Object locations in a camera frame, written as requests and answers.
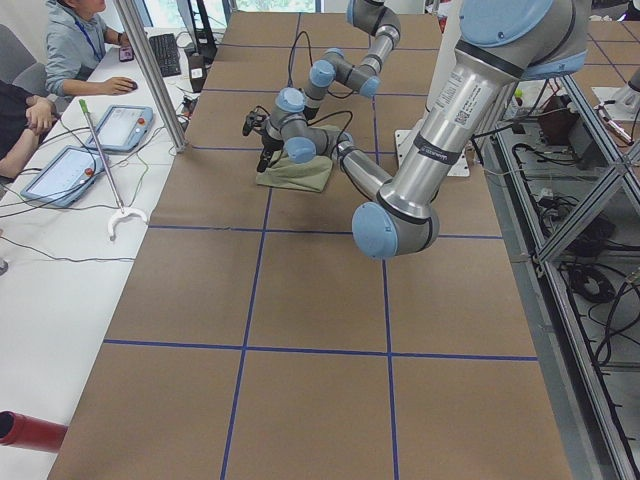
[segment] lanyard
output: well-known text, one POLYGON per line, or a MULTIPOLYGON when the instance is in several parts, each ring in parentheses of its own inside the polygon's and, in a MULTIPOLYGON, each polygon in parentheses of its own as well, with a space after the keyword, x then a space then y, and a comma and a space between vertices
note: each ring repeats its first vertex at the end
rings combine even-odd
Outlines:
POLYGON ((84 34, 84 38, 87 39, 87 43, 91 46, 91 50, 93 50, 93 56, 96 57, 96 60, 98 60, 98 62, 100 62, 104 58, 104 54, 102 53, 102 48, 100 48, 100 52, 98 53, 98 51, 96 50, 96 47, 93 45, 93 42, 91 41, 91 37, 89 37, 89 34, 85 30, 85 28, 82 26, 82 24, 78 21, 78 19, 76 19, 76 25, 78 26, 80 31, 84 34))

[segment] chair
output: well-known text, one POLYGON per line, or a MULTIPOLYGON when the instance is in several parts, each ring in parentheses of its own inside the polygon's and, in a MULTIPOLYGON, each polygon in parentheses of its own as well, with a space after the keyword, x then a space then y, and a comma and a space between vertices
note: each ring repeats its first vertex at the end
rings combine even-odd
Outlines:
POLYGON ((0 24, 0 80, 24 88, 34 95, 47 97, 45 66, 36 61, 20 39, 0 24))

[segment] window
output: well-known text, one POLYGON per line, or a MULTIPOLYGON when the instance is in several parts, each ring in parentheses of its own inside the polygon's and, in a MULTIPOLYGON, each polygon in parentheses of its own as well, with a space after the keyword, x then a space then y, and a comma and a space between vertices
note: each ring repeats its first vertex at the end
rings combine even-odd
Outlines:
MULTIPOLYGON (((209 22, 211 28, 226 28, 227 21, 224 15, 224 8, 222 7, 222 0, 204 0, 205 7, 207 7, 207 15, 209 16, 209 22)), ((154 27, 160 28, 182 28, 184 23, 178 12, 178 7, 174 0, 145 0, 145 5, 149 16, 151 17, 151 23, 154 27)), ((196 12, 196 22, 198 21, 195 2, 192 2, 193 11, 196 12)))
MULTIPOLYGON (((229 0, 204 0, 213 29, 227 27, 223 7, 225 1, 229 0)), ((144 0, 144 2, 154 27, 180 28, 183 26, 174 0, 144 0)), ((321 0, 236 0, 236 6, 238 10, 247 12, 319 12, 321 0)))

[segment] tablet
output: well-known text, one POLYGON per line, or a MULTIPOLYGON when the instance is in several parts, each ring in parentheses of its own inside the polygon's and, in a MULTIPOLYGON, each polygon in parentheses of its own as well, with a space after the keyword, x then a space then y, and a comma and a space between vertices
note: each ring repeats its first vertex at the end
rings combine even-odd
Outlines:
POLYGON ((103 170, 97 152, 66 146, 22 189, 20 195, 47 205, 67 207, 80 198, 103 170))
MULTIPOLYGON (((128 153, 138 146, 153 120, 150 107, 112 105, 96 125, 102 150, 110 153, 128 153)), ((96 149, 93 137, 87 147, 96 149)))

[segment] keyboard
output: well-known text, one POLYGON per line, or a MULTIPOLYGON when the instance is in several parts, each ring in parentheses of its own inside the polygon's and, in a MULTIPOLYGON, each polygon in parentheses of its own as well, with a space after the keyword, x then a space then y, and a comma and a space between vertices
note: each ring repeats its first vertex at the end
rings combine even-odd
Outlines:
POLYGON ((172 77, 174 75, 180 75, 180 51, 178 50, 176 37, 174 37, 172 33, 155 35, 149 37, 149 43, 151 44, 151 50, 156 57, 162 76, 172 77))

